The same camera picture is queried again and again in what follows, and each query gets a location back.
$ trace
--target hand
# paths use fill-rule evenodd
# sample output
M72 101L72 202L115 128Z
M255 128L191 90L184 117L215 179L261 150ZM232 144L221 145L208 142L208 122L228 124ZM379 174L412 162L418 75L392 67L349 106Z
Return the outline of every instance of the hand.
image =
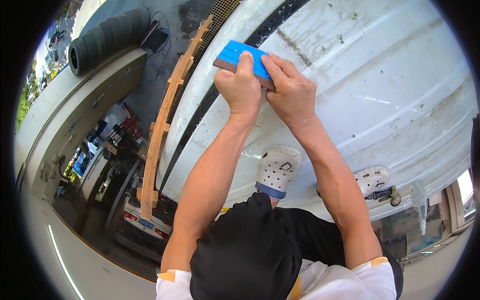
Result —
M237 71L232 73L220 69L214 76L218 91L230 106L230 117L256 122L260 111L262 87L253 75L253 56L243 51L239 57Z
M268 91L265 97L283 122L292 130L316 119L317 85L301 75L289 60L271 52L261 59L276 88L276 92Z

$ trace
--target wooden ladder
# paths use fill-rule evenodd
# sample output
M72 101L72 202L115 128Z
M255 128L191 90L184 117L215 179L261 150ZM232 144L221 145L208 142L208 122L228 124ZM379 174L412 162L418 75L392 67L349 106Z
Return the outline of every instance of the wooden ladder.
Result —
M154 128L145 163L144 182L143 186L137 189L137 198L140 201L140 217L142 219L152 219L152 208L156 207L158 202L158 191L154 191L156 163L158 154L162 151L162 140L167 136L170 128L170 124L167 124L167 117L170 113L173 99L178 87L183 84L183 77L193 64L193 54L202 42L202 37L210 26L212 19L213 15L211 14L203 21L202 25L197 29L195 37L190 39L185 54L180 56L172 76L167 81L166 92L164 93L156 122L150 126L150 129Z

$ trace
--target tire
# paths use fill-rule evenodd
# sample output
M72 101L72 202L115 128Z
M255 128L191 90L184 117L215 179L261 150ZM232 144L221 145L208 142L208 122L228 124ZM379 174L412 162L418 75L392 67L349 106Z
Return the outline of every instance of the tire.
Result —
M138 10L138 12L140 13L140 20L142 21L141 33L142 35L146 35L147 30L150 27L150 12L148 11L148 8L145 6L136 8L136 10Z
M98 47L94 35L88 31L83 35L88 52L89 67L94 69L98 66Z
M102 28L100 26L95 25L92 29L89 30L95 38L96 41L96 48L98 54L98 63L103 61L105 57L107 57L107 44L105 42L105 36L103 35Z
M120 21L115 18L111 17L105 20L110 27L112 27L113 31L113 47L114 49L122 48L124 45L121 42L121 25Z
M121 27L121 44L124 46L129 44L130 34L132 33L132 24L130 18L124 13L116 15L114 18L118 19Z
M106 21L98 23L98 26L102 29L103 36L105 37L105 44L107 46L107 53L111 54L115 52L115 37L113 35L112 26Z
M140 13L136 10L131 10L125 12L125 14L129 17L130 24L132 24L132 32L130 33L129 41L138 44L143 37Z
M83 37L73 40L68 47L70 70L75 76L84 74L90 67L88 64L87 45Z

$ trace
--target blue license plate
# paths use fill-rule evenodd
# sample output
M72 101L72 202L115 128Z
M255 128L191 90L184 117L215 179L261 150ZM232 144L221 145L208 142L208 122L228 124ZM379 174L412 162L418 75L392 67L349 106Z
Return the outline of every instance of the blue license plate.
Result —
M149 222L147 222L147 221L145 221L145 220L143 220L143 219L140 219L139 222L140 222L140 224L142 224L143 226L148 227L148 228L150 228L150 229L153 229L153 224L151 224L151 223L149 223Z

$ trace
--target metal grille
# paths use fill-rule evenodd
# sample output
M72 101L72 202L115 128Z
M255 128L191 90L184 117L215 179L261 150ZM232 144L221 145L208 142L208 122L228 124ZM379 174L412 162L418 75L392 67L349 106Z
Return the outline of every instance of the metal grille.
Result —
M200 60L200 57L203 55L205 49L210 44L210 41L215 36L216 32L220 29L222 24L225 20L230 16L232 11L240 4L239 0L218 0L213 5L212 9L208 12L205 16L204 20L208 18L211 14L213 14L213 20L210 24L210 28L205 32L204 36L202 37L202 42L198 45L197 50L193 54L193 65L190 70L195 70L195 67ZM175 98L173 99L172 109L170 111L170 115L168 117L167 123L171 122L173 118L173 114L177 110L178 100L180 99L181 95L183 94L183 90L187 85L188 79L190 78L191 72L190 70L185 74L183 77L184 84L177 90Z

